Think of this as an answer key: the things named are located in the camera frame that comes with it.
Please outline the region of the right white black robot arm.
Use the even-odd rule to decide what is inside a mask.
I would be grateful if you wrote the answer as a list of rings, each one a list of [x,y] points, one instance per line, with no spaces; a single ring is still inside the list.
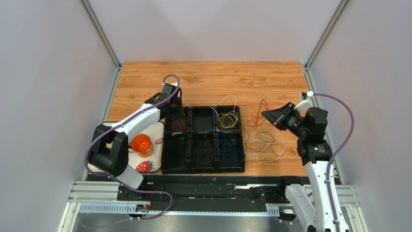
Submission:
[[[297,137],[297,152],[308,174],[312,199],[303,184],[286,184],[284,196],[292,204],[305,232],[349,232],[333,179],[332,150],[324,139],[328,112],[310,107],[305,116],[288,103],[261,115],[280,131]]]

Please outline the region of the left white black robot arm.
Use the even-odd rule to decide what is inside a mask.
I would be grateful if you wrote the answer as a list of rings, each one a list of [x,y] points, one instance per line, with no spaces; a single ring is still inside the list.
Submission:
[[[86,149],[84,165],[101,170],[98,176],[114,179],[129,189],[139,189],[143,176],[129,165],[129,144],[144,129],[182,109],[180,83],[163,82],[163,89],[125,119],[96,127]]]

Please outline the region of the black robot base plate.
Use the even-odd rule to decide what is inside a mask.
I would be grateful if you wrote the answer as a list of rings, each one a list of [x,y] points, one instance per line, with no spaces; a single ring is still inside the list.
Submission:
[[[267,203],[287,204],[287,183],[308,184],[305,176],[154,175],[146,174],[135,193],[118,188],[119,201],[145,201],[152,210],[189,212],[265,212]]]

